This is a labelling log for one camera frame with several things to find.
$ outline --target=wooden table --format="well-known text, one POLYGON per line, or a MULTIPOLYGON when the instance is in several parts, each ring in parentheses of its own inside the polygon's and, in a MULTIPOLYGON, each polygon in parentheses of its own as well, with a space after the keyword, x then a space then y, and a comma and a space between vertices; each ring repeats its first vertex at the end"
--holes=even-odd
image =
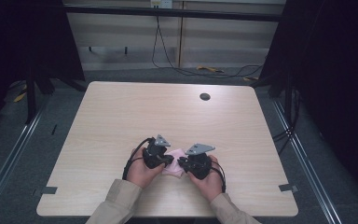
MULTIPOLYGON (((40 216, 90 216, 121 178, 131 150, 161 134, 169 151, 194 143, 216 147, 232 201, 252 216, 297 214, 269 128, 250 87, 92 82, 48 181, 40 216), (211 96, 200 99, 202 93, 211 96)), ((187 175, 158 176, 144 190, 137 217, 213 217, 187 175)))

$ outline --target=round black hole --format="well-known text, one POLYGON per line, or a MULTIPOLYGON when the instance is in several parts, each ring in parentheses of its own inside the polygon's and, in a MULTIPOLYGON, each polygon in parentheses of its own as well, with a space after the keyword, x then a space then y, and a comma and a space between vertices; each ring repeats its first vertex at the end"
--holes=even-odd
POLYGON ((201 100, 203 101, 209 101, 211 99, 211 96, 208 93, 202 93, 200 95, 201 100))

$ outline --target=wall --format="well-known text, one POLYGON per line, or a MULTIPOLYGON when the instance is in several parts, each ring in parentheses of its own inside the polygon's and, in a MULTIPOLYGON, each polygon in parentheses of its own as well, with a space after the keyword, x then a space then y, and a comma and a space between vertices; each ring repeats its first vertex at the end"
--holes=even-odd
MULTIPOLYGON (((150 7, 150 1, 65 0, 65 3, 111 7, 150 7)), ((173 8, 281 14, 284 1, 231 0, 174 1, 173 8)), ((153 67, 151 55, 156 38, 157 19, 147 16, 68 13, 80 58, 85 70, 153 67), (88 52, 93 47, 94 54, 88 52), (123 56, 127 47, 128 55, 123 56), (104 66, 98 62, 104 59, 104 66)), ((263 63, 277 23, 265 21, 226 21, 211 19, 159 18, 164 44, 175 66, 244 66, 263 63)), ((155 62, 167 66, 158 37, 155 62)))

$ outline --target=hand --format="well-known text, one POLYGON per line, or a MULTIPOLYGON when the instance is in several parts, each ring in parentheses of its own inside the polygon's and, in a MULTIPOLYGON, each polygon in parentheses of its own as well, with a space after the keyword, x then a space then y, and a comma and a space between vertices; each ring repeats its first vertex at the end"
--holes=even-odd
POLYGON ((141 158, 140 160, 136 160, 132 163, 130 166, 129 172, 127 174, 127 180, 130 181, 133 184, 136 184, 137 186, 141 187, 142 189, 145 189, 149 184, 152 182, 154 177, 156 177, 158 174, 162 172, 164 169, 164 163, 162 163, 160 166, 149 169, 142 156, 142 152, 144 151, 144 147, 139 148, 139 150, 136 152, 135 156, 132 158, 133 160, 136 160, 138 158, 141 158))
MULTIPOLYGON (((212 167, 219 170, 220 168, 216 164, 217 158, 212 155, 210 155, 209 158, 212 160, 212 167)), ((209 203, 211 203, 217 195, 222 193, 222 179, 216 171, 211 170, 202 180, 197 179, 191 172, 188 172, 188 175, 190 176, 190 180, 200 189, 201 195, 206 198, 209 203)))

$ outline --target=metal frame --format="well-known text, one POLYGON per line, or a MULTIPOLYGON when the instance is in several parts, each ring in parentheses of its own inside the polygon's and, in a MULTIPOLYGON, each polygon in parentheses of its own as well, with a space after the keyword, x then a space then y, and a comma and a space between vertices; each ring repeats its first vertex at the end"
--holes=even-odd
POLYGON ((42 102, 42 105, 40 106, 39 110, 35 114, 34 118, 31 120, 31 122, 29 124, 25 125, 19 139, 17 140, 14 147, 11 149, 11 152, 8 155, 7 160, 5 161, 3 167, 1 168, 1 170, 0 170, 0 195, 4 190, 4 188, 7 184, 7 181, 10 178, 11 173, 13 172, 14 168, 16 167, 16 164, 19 161, 22 152, 24 151, 25 147, 27 146, 27 143, 30 140, 30 138, 34 132, 34 129, 36 128, 36 125, 42 116, 42 112, 46 108, 48 99, 49 98, 47 97, 42 102))
MULTIPOLYGON (((282 126, 285 130, 290 127, 290 124, 286 120, 286 116, 283 111, 283 107, 279 101, 274 101, 275 109, 278 113, 279 119, 282 123, 282 126)), ((290 137, 290 142, 292 143, 293 149, 297 155, 297 158, 301 164, 301 167, 304 170, 307 179, 310 182, 310 186, 315 193, 316 198, 318 199, 319 205, 324 211, 329 223, 336 224, 341 223, 336 207, 330 199, 330 196, 327 194, 327 191, 324 189, 319 176, 316 174, 316 171, 313 169, 312 163, 310 163, 310 158, 308 158, 305 149, 303 148, 300 140, 296 133, 288 134, 290 137)))
POLYGON ((275 21, 281 20, 281 15, 253 14, 238 12, 200 11, 187 9, 149 8, 149 7, 96 7, 78 4, 46 5, 46 4, 15 4, 13 7, 48 10, 63 10, 70 13, 114 14, 132 16, 161 16, 202 18, 235 21, 275 21))

